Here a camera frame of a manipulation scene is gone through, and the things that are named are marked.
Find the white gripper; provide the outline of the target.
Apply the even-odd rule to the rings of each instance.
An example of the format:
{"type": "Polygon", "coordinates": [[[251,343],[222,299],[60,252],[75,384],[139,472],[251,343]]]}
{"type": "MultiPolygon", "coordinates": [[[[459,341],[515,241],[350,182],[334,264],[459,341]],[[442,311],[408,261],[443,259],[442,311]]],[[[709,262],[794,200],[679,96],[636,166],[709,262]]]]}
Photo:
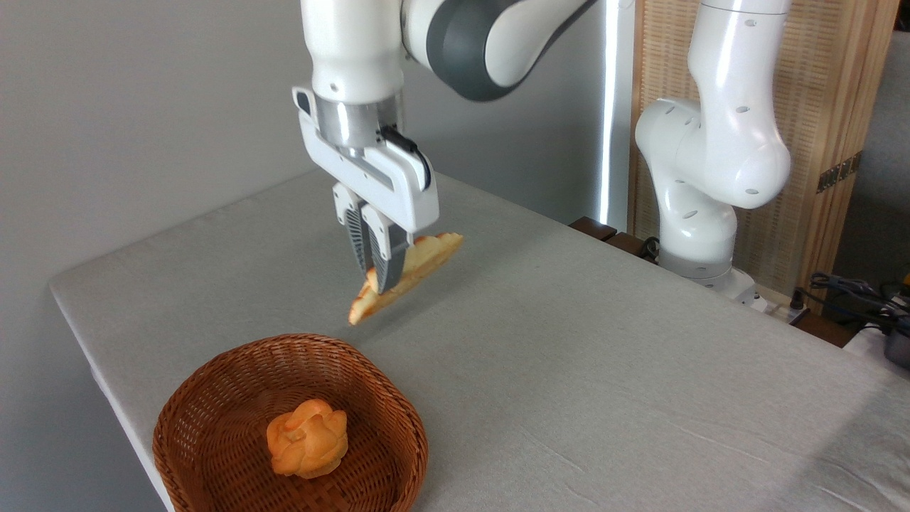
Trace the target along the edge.
{"type": "Polygon", "coordinates": [[[309,158],[339,182],[333,186],[335,209],[360,271],[371,265],[375,292],[386,294],[403,275],[409,233],[439,219],[432,165],[396,131],[360,153],[332,146],[316,128],[315,94],[305,87],[293,87],[292,94],[309,158]]]}

